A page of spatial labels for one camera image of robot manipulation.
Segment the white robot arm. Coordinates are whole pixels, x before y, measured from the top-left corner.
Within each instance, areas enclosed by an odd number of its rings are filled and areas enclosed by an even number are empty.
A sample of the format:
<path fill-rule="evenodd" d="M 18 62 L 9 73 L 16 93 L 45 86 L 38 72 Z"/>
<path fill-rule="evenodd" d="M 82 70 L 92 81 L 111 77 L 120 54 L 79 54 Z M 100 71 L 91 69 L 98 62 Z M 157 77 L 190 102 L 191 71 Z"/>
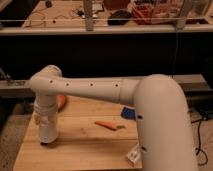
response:
<path fill-rule="evenodd" d="M 51 143 L 58 136 L 58 94 L 119 103 L 135 109 L 143 171 L 199 171 L 187 100 L 173 78 L 70 79 L 48 65 L 30 78 L 29 86 L 35 92 L 41 142 Z"/>

